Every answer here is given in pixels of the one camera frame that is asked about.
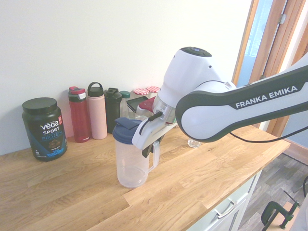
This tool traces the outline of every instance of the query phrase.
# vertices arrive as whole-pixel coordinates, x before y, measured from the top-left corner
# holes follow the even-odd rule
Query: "drawer handle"
[[[218,212],[218,211],[215,209],[215,212],[216,212],[217,215],[218,215],[218,219],[224,218],[224,217],[227,216],[230,212],[232,212],[232,210],[234,210],[234,208],[236,207],[237,201],[234,202],[234,201],[231,200],[230,198],[229,198],[229,200],[230,200],[230,203],[232,204],[232,206],[231,206],[229,209],[227,209],[223,214],[221,214],[220,212]]]

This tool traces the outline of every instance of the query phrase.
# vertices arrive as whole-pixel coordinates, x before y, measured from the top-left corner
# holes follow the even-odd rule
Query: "wooden countertop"
[[[248,126],[245,139],[274,137]],[[231,135],[197,149],[179,128],[161,143],[159,165],[134,190],[116,177],[115,143],[74,143],[51,162],[30,149],[0,156],[1,231],[186,230],[287,149],[289,143],[246,143]]]

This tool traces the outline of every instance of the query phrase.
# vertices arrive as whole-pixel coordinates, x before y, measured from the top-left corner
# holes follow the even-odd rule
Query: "bottle cap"
[[[86,91],[84,88],[78,88],[78,87],[70,87],[68,92],[68,99],[71,102],[82,102],[86,100]]]
[[[35,98],[23,103],[23,110],[33,115],[47,114],[57,109],[57,101],[53,98]]]
[[[109,102],[121,102],[122,95],[119,93],[119,90],[116,88],[109,88],[108,90],[104,91],[105,100]]]
[[[122,90],[120,91],[122,98],[123,99],[128,99],[130,97],[130,92],[126,91],[126,90]]]
[[[96,83],[100,86],[99,87],[93,87],[93,85],[96,84]],[[90,83],[90,85],[88,86],[88,96],[90,96],[90,97],[101,97],[102,95],[104,95],[104,89],[103,89],[102,85],[98,82]]]
[[[115,122],[116,126],[112,132],[114,139],[121,143],[132,144],[133,136],[142,121],[121,117],[116,119]]]

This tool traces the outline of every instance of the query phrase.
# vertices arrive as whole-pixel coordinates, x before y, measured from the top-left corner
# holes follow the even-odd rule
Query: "white cabinet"
[[[237,231],[261,171],[193,224],[188,231]]]

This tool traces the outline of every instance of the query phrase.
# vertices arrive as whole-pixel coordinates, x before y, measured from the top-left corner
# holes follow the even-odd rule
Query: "measuring jug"
[[[149,168],[149,155],[144,157],[142,150],[136,148],[131,140],[142,122],[121,117],[115,120],[116,126],[112,132],[115,139],[117,178],[127,188],[137,188],[143,185],[149,172],[159,161],[159,141],[153,143],[153,166]]]

